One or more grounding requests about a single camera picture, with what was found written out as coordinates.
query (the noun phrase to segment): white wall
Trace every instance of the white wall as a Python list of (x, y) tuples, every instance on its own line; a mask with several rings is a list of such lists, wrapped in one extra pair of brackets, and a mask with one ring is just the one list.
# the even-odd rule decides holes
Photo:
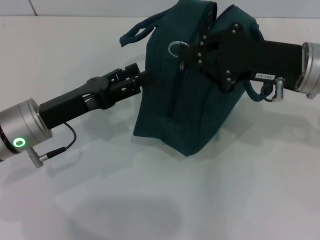
[(0, 0), (0, 16), (33, 16), (28, 0)]
[[(40, 16), (147, 17), (178, 0), (31, 0)], [(318, 0), (216, 0), (218, 12), (235, 4), (254, 17), (320, 18)], [(0, 15), (33, 15), (28, 0), (0, 0)]]

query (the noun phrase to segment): zipper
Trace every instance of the zipper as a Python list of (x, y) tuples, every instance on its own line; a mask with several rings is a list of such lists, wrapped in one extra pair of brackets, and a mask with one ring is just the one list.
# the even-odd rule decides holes
[[(209, 28), (209, 30), (211, 30), (217, 23), (217, 21), (219, 19), (221, 19), (221, 17), (223, 17), (224, 15), (226, 15), (235, 5), (231, 5), (229, 6), (217, 19), (215, 19), (211, 25), (211, 27)], [(212, 3), (211, 4), (211, 9), (208, 13), (212, 12), (212, 14), (215, 14), (216, 8), (217, 6)], [(193, 40), (196, 38), (197, 33), (198, 33), (198, 28), (199, 26), (196, 28), (196, 30), (194, 31), (194, 33), (192, 34), (190, 41), (193, 42)], [(168, 112), (167, 112), (167, 116), (172, 118), (175, 112), (175, 108), (177, 105), (177, 101), (178, 101), (178, 96), (179, 96), (179, 92), (181, 89), (181, 85), (182, 85), (182, 81), (185, 77), (185, 73), (186, 73), (186, 69), (184, 70), (179, 70), (175, 76), (175, 81), (173, 84), (173, 89), (172, 89), (172, 93), (171, 93), (171, 98), (170, 98), (170, 102), (169, 102), (169, 107), (168, 107)]]

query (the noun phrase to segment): white table surface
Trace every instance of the white table surface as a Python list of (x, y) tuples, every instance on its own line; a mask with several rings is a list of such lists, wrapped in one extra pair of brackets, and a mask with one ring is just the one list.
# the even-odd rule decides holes
[[(147, 39), (119, 44), (140, 20), (0, 17), (0, 111), (132, 63), (143, 70)], [(258, 22), (267, 40), (320, 42), (320, 19)], [(255, 103), (244, 94), (191, 157), (133, 136), (140, 102), (70, 121), (77, 142), (43, 168), (27, 153), (3, 162), (0, 240), (320, 239), (320, 96)], [(72, 140), (64, 126), (53, 133), (37, 152)]]

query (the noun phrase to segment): teal bag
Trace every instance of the teal bag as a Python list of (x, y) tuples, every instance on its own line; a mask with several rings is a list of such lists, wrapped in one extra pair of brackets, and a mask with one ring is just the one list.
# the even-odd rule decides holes
[[(120, 38), (121, 46), (140, 41), (151, 33), (146, 47), (145, 70), (154, 84), (142, 91), (142, 101), (133, 134), (157, 138), (185, 156), (199, 152), (217, 133), (236, 103), (247, 91), (255, 102), (263, 100), (249, 80), (238, 83), (230, 93), (195, 69), (180, 68), (168, 46), (174, 41), (192, 44), (205, 31), (216, 33), (234, 22), (241, 23), (247, 37), (262, 41), (256, 20), (232, 5), (217, 19), (217, 4), (180, 0), (175, 6), (137, 24)], [(217, 51), (210, 53), (212, 62)], [(267, 96), (272, 92), (265, 88)]]

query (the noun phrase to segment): bag handle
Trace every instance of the bag handle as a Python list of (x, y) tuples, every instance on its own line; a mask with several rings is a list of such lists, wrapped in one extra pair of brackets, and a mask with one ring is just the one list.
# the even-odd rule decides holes
[[(140, 40), (148, 36), (154, 30), (154, 28), (159, 26), (162, 18), (168, 13), (169, 10), (171, 10), (171, 8), (169, 8), (166, 11), (155, 14), (143, 20), (142, 22), (139, 22), (137, 25), (135, 25), (125, 35), (120, 37), (121, 47), (124, 47), (125, 45), (128, 45), (128, 44), (139, 42)], [(137, 35), (137, 33), (141, 29), (144, 29), (144, 30)]]

